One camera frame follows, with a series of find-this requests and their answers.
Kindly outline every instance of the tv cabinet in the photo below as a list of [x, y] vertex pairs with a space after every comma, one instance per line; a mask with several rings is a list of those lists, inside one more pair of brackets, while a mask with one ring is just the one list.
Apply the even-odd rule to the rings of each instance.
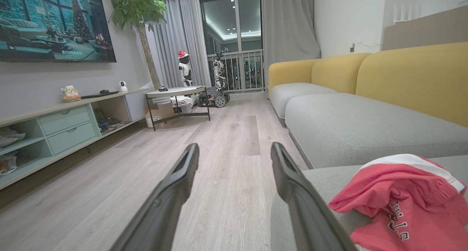
[[[0, 128], [9, 126], [25, 139], [0, 148], [0, 155], [16, 152], [17, 169], [0, 176], [0, 190], [26, 176], [85, 148], [145, 118], [148, 89], [87, 98], [31, 111], [16, 117], [0, 118]], [[118, 128], [100, 131], [94, 109], [106, 117], [127, 122]]]

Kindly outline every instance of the television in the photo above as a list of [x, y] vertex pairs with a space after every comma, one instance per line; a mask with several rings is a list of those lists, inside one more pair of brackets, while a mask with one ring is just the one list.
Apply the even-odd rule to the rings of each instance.
[[0, 0], [0, 61], [116, 62], [101, 0]]

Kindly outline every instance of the santa hat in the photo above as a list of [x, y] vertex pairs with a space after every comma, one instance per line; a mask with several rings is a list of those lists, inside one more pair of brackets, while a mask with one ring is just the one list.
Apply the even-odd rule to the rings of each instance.
[[185, 52], [182, 51], [182, 50], [179, 50], [179, 59], [184, 58], [184, 57], [186, 57], [186, 56], [189, 56], [189, 54], [188, 54], [188, 53], [185, 53]]

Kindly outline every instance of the green drawer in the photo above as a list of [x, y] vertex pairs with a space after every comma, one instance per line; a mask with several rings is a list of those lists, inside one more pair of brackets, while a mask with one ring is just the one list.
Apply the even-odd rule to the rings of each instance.
[[60, 111], [39, 118], [45, 135], [90, 121], [86, 106]]
[[48, 140], [52, 151], [57, 155], [95, 136], [96, 133], [94, 132], [93, 125], [89, 122], [49, 137]]

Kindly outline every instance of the cardboard box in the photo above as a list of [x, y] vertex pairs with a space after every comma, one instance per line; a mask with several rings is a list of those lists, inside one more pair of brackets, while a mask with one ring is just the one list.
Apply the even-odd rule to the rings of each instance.
[[[152, 114], [152, 120], [153, 121], [159, 121], [162, 118], [168, 118], [170, 116], [174, 116], [174, 109], [172, 108], [172, 102], [167, 103], [167, 104], [162, 104], [162, 105], [157, 105], [153, 104], [150, 105], [151, 108], [151, 114]], [[147, 127], [152, 128], [152, 121], [151, 117], [149, 114], [149, 111], [147, 112], [146, 116], [146, 122], [147, 122]], [[162, 122], [156, 125], [156, 128], [164, 128], [168, 125], [170, 125], [174, 120], [167, 121], [167, 122]]]

